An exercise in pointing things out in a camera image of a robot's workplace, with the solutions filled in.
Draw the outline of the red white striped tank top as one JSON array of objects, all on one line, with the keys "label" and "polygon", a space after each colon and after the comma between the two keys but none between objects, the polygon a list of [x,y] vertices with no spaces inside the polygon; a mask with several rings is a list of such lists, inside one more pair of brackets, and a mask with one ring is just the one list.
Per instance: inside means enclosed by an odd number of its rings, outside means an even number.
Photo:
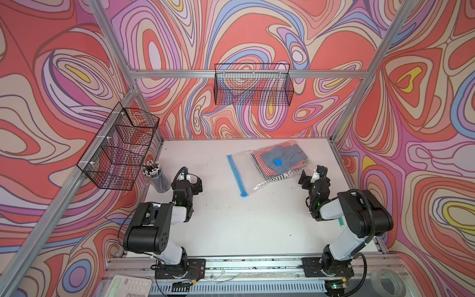
[{"label": "red white striped tank top", "polygon": [[258,171],[266,181],[287,179],[305,169],[309,158],[296,142],[282,142],[251,151]]}]

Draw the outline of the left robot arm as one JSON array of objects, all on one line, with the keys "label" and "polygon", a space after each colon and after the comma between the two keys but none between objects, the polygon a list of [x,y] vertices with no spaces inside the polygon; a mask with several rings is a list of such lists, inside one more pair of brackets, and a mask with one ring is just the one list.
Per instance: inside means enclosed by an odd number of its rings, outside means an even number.
[{"label": "left robot arm", "polygon": [[188,268],[186,249],[171,241],[171,226],[188,223],[194,212],[194,196],[203,191],[202,180],[182,167],[171,182],[172,201],[139,204],[122,240],[127,252],[146,254],[165,266]]}]

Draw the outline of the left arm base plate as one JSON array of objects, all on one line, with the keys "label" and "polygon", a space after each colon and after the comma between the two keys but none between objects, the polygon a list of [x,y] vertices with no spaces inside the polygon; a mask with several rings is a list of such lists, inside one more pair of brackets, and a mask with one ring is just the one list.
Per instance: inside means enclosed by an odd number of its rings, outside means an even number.
[{"label": "left arm base plate", "polygon": [[206,260],[201,258],[182,260],[172,266],[156,262],[150,267],[158,280],[200,280],[205,277]]}]

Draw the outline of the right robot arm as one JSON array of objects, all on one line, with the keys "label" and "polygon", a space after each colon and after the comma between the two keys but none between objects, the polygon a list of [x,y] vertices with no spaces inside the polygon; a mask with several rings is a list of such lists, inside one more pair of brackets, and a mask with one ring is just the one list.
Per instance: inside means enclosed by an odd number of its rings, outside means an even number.
[{"label": "right robot arm", "polygon": [[319,165],[311,176],[302,171],[298,181],[308,191],[306,206],[314,220],[346,220],[340,236],[324,247],[319,262],[313,266],[328,277],[351,277],[351,261],[374,237],[392,230],[394,222],[388,210],[368,190],[350,189],[331,199],[327,172],[327,167]]}]

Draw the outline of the grey-blue ribbed tank top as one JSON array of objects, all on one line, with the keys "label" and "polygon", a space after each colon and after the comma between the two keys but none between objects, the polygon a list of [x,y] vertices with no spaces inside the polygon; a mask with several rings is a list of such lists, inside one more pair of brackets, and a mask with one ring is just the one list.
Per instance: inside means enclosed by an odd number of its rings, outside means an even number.
[{"label": "grey-blue ribbed tank top", "polygon": [[308,161],[307,155],[297,144],[276,146],[266,153],[261,153],[260,157],[267,168],[278,174],[287,173]]}]

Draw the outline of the clear vacuum bag blue zip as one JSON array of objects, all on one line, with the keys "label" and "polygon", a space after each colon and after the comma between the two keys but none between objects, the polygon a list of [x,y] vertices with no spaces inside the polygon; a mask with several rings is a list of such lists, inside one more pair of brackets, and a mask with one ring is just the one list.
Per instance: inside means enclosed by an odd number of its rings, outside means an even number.
[{"label": "clear vacuum bag blue zip", "polygon": [[243,198],[299,174],[310,164],[310,158],[295,141],[234,153],[226,159]]}]

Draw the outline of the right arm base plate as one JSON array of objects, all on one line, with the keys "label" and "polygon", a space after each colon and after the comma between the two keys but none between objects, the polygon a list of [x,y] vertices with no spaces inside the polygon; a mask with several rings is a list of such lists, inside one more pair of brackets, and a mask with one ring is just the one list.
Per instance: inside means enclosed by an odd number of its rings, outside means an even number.
[{"label": "right arm base plate", "polygon": [[302,268],[308,278],[351,278],[355,275],[350,260],[336,261],[321,257],[303,257]]}]

